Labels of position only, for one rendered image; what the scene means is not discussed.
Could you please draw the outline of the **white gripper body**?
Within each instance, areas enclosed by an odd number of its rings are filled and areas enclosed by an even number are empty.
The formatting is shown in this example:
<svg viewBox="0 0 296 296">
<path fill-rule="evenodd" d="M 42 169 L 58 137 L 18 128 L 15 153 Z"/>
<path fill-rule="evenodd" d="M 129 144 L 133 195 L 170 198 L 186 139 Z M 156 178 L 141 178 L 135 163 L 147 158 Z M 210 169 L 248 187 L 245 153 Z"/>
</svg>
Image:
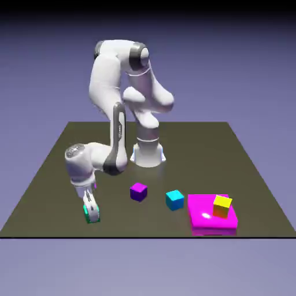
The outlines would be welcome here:
<svg viewBox="0 0 296 296">
<path fill-rule="evenodd" d="M 91 191 L 86 189 L 83 196 L 84 205 L 86 205 L 90 220 L 95 222 L 98 219 L 97 203 Z"/>
</svg>

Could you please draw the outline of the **small green cube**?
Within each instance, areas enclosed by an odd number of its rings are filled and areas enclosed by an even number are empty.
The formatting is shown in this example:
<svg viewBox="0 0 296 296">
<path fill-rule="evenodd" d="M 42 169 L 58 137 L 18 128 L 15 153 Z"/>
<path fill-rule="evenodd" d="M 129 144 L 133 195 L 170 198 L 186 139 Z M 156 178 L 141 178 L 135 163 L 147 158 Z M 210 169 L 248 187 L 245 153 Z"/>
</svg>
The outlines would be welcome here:
<svg viewBox="0 0 296 296">
<path fill-rule="evenodd" d="M 95 222 L 93 222 L 93 221 L 90 220 L 89 213 L 88 213 L 88 210 L 87 210 L 86 205 L 83 205 L 84 216 L 85 216 L 86 222 L 88 224 L 97 223 L 97 222 L 100 222 L 101 221 L 101 219 L 100 219 L 100 212 L 99 212 L 99 207 L 98 206 L 97 206 L 97 209 L 98 209 L 98 219 Z"/>
</svg>

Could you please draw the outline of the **small yellow cube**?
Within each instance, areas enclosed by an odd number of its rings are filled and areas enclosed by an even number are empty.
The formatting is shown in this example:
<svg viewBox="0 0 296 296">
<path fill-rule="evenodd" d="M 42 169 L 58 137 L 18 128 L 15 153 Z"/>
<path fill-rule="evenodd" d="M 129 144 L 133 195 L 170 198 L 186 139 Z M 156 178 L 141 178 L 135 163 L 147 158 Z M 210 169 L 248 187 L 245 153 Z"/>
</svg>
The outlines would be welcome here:
<svg viewBox="0 0 296 296">
<path fill-rule="evenodd" d="M 232 198 L 216 195 L 213 202 L 213 215 L 226 219 L 232 204 Z"/>
</svg>

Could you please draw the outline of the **large magenta box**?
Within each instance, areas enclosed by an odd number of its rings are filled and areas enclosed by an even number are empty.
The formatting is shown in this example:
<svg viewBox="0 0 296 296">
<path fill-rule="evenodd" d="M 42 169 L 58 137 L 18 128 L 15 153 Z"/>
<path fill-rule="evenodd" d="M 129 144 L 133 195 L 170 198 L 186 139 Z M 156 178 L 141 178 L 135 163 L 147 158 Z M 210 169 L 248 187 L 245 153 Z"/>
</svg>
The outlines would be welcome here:
<svg viewBox="0 0 296 296">
<path fill-rule="evenodd" d="M 235 230 L 238 226 L 238 218 L 231 204 L 226 219 L 213 215 L 213 202 L 218 194 L 189 194 L 187 207 L 191 225 L 194 228 Z"/>
</svg>

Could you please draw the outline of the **small cyan cube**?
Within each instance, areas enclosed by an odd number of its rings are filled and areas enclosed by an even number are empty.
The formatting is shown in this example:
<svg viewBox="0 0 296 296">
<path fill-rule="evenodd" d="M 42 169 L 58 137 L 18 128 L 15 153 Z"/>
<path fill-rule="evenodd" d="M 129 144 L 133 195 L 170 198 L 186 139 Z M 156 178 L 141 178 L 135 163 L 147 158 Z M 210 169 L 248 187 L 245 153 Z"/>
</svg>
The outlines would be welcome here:
<svg viewBox="0 0 296 296">
<path fill-rule="evenodd" d="M 165 202 L 171 210 L 178 210 L 184 206 L 184 195 L 179 190 L 169 191 L 165 194 Z"/>
</svg>

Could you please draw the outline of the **small purple cube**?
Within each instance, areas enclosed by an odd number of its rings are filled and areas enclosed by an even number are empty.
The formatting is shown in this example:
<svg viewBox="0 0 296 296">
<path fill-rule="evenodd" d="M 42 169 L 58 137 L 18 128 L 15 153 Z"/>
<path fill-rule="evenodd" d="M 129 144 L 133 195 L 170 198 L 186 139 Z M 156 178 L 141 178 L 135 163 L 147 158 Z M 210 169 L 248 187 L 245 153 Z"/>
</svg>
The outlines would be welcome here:
<svg viewBox="0 0 296 296">
<path fill-rule="evenodd" d="M 134 201 L 142 202 L 147 196 L 147 185 L 135 183 L 130 187 L 130 197 Z"/>
</svg>

